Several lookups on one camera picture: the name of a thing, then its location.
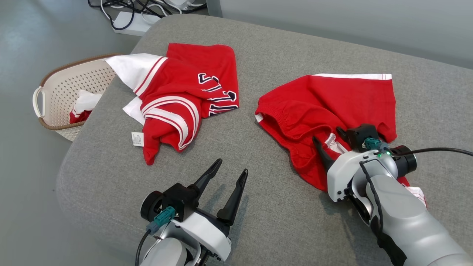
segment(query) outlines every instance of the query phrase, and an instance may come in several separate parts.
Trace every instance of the electrical cord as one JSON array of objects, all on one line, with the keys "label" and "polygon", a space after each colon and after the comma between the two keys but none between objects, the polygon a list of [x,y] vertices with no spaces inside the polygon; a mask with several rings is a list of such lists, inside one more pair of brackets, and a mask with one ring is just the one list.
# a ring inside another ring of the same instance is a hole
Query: electrical cord
[{"label": "electrical cord", "polygon": [[162,0],[152,0],[152,2],[158,2],[158,3],[162,3],[162,4],[166,4],[168,5],[170,8],[176,10],[176,11],[179,11],[179,14],[182,14],[182,10],[180,8],[178,8],[177,6],[175,5],[172,5],[172,4],[169,4],[168,2],[166,1],[162,1]]},{"label": "electrical cord", "polygon": [[[161,5],[158,5],[158,4],[151,4],[151,5],[147,6],[147,7],[149,7],[149,8],[150,8],[150,7],[159,7],[159,8],[161,8],[161,10],[163,11],[164,16],[167,17],[166,12],[164,11],[164,8],[163,8]],[[148,23],[148,24],[153,25],[153,24],[155,23],[155,22],[152,22],[152,21],[147,20],[143,13],[141,14],[141,17],[142,17],[143,20],[144,20],[146,23]]]},{"label": "electrical cord", "polygon": [[[139,5],[142,6],[141,9],[138,9],[135,7],[135,4],[134,2],[138,3]],[[148,15],[154,15],[154,16],[157,16],[158,18],[164,18],[164,17],[167,17],[168,15],[172,14],[171,11],[169,11],[166,7],[164,7],[164,5],[166,6],[169,6],[170,8],[178,11],[180,14],[188,14],[188,13],[192,13],[192,12],[195,12],[197,10],[201,10],[201,9],[204,9],[207,7],[207,4],[204,3],[204,4],[200,4],[200,5],[194,5],[194,4],[191,4],[190,6],[192,7],[195,7],[191,10],[181,10],[180,8],[178,8],[177,6],[175,5],[172,5],[172,4],[169,4],[167,3],[166,1],[164,0],[146,0],[146,3],[143,4],[141,2],[141,0],[127,0],[126,2],[124,0],[100,0],[100,5],[92,5],[90,3],[90,0],[87,0],[87,3],[90,7],[92,8],[98,8],[100,9],[100,11],[107,17],[107,19],[110,21],[110,25],[112,26],[113,29],[115,30],[123,30],[123,29],[126,29],[128,28],[133,20],[134,20],[134,16],[135,16],[135,13],[138,13],[142,15],[142,18],[143,20],[148,23],[148,24],[154,24],[154,22],[151,22],[149,20],[147,20],[145,17],[144,17],[144,14],[148,14]],[[163,14],[158,14],[156,13],[155,11],[153,11],[151,9],[151,7],[154,7],[154,6],[158,6],[161,11],[163,12]],[[121,27],[121,28],[117,28],[115,25],[114,25],[114,21],[112,20],[111,16],[105,11],[105,8],[106,7],[112,7],[114,9],[123,9],[123,8],[128,8],[131,10],[131,19],[130,21],[128,22],[127,25],[125,25],[124,27]]]},{"label": "electrical cord", "polygon": [[408,152],[398,153],[398,154],[391,152],[391,156],[400,157],[400,156],[405,156],[405,155],[409,155],[409,154],[428,152],[428,151],[451,151],[451,152],[458,152],[458,153],[463,153],[463,154],[466,154],[466,155],[473,156],[473,152],[471,152],[471,151],[466,151],[466,150],[462,150],[462,149],[455,149],[455,148],[443,148],[443,147],[419,149],[419,150],[413,150],[413,151],[408,151]]},{"label": "electrical cord", "polygon": [[143,238],[140,241],[140,244],[138,245],[138,249],[136,250],[136,257],[135,257],[135,266],[140,265],[140,252],[141,252],[141,247],[143,247],[143,243],[146,240],[146,237],[151,233],[151,230],[148,229],[146,230],[146,233],[143,235]]},{"label": "electrical cord", "polygon": [[375,198],[376,206],[378,207],[379,231],[377,232],[377,235],[376,235],[378,237],[379,234],[381,234],[383,232],[383,227],[384,227],[383,210],[381,208],[381,202],[379,201],[378,193],[375,190],[375,185],[373,184],[373,181],[371,180],[371,177],[369,176],[368,171],[366,170],[366,167],[364,165],[367,162],[368,161],[364,161],[364,162],[361,161],[361,162],[359,162],[359,166],[361,167],[361,169],[363,170],[363,173],[365,174],[366,180],[368,181],[369,187],[371,189],[371,193],[373,193],[373,196]]},{"label": "electrical cord", "polygon": [[201,10],[201,9],[204,9],[204,8],[207,7],[207,4],[205,3],[205,4],[202,4],[202,5],[200,5],[200,6],[196,7],[196,8],[194,8],[194,9],[182,11],[182,10],[180,10],[178,7],[176,7],[176,6],[174,6],[174,5],[169,4],[168,2],[166,2],[166,0],[151,0],[151,2],[158,2],[158,1],[159,1],[159,2],[162,2],[162,3],[166,4],[166,5],[168,5],[170,8],[172,8],[172,9],[174,9],[174,10],[176,10],[176,11],[179,11],[179,13],[181,13],[181,14],[189,14],[189,13],[196,12],[196,11],[198,11],[198,10]]},{"label": "electrical cord", "polygon": [[116,6],[110,6],[111,8],[114,8],[114,9],[122,9],[124,8],[125,6],[121,6],[121,5],[116,5]]}]

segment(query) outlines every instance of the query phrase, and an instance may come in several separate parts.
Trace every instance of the jersey lettering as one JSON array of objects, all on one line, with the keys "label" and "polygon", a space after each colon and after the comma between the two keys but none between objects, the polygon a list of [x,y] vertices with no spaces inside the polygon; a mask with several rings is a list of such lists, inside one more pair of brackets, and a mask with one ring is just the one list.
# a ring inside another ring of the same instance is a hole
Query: jersey lettering
[{"label": "jersey lettering", "polygon": [[225,97],[219,97],[219,98],[209,98],[208,100],[212,102],[222,102],[222,101],[232,101],[234,102],[237,99],[237,94],[231,90],[229,91],[222,91],[222,94],[225,95]]},{"label": "jersey lettering", "polygon": [[216,115],[216,114],[223,113],[223,112],[230,111],[237,108],[238,108],[238,105],[227,105],[227,106],[210,105],[209,116]]},{"label": "jersey lettering", "polygon": [[202,91],[206,91],[206,92],[212,92],[212,91],[216,91],[218,89],[221,89],[222,88],[222,85],[220,84],[219,82],[219,79],[215,76],[207,76],[206,73],[200,73],[197,75],[198,79],[199,79],[199,84],[204,84],[205,82],[208,82],[210,80],[214,80],[218,85],[213,87],[213,88],[210,88],[210,89],[203,89]]}]

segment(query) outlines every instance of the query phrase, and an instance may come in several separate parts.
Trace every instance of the gray floor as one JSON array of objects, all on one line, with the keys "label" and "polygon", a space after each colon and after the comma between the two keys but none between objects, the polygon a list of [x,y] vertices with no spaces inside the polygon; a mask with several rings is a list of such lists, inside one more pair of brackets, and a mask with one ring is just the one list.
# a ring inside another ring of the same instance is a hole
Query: gray floor
[{"label": "gray floor", "polygon": [[129,53],[139,37],[113,32],[86,0],[2,4],[8,8],[0,9],[0,265],[132,265],[134,258],[63,217],[54,187],[70,142],[38,123],[31,96],[50,70]]}]

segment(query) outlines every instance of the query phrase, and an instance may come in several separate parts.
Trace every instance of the perforated basket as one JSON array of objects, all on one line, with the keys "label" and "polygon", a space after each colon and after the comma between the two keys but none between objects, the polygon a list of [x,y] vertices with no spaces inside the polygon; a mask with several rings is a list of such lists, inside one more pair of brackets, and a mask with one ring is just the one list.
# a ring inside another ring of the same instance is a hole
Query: perforated basket
[{"label": "perforated basket", "polygon": [[[69,124],[69,113],[83,89],[92,93],[103,93],[115,72],[103,60],[117,54],[106,54],[87,58],[57,68],[47,74],[33,94],[33,109],[39,123],[49,130],[56,131],[66,139],[74,141],[82,125]],[[38,95],[42,94],[42,112],[38,107]]]}]

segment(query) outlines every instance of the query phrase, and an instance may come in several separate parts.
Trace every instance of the gray cushion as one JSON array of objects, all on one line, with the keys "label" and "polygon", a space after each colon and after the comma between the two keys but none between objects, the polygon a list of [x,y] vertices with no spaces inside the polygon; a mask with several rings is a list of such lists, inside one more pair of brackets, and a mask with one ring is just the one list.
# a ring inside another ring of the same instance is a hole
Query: gray cushion
[{"label": "gray cushion", "polygon": [[[224,205],[238,175],[249,170],[226,265],[390,264],[350,204],[335,204],[302,180],[287,152],[255,121],[261,95],[303,75],[391,73],[399,136],[393,145],[473,150],[472,70],[198,15],[160,20],[133,53],[165,55],[171,42],[233,47],[241,107],[203,120],[183,153],[162,145],[154,165],[147,166],[142,149],[131,144],[131,132],[142,126],[122,111],[133,92],[116,78],[72,144],[57,181],[65,215],[130,254],[147,224],[140,217],[146,195],[176,182],[190,184],[222,158],[218,175],[200,199],[208,212]],[[408,179],[422,187],[432,215],[473,253],[473,205],[467,199],[473,190],[472,158],[448,152],[417,158],[419,166]],[[221,264],[213,258],[209,262]]]}]

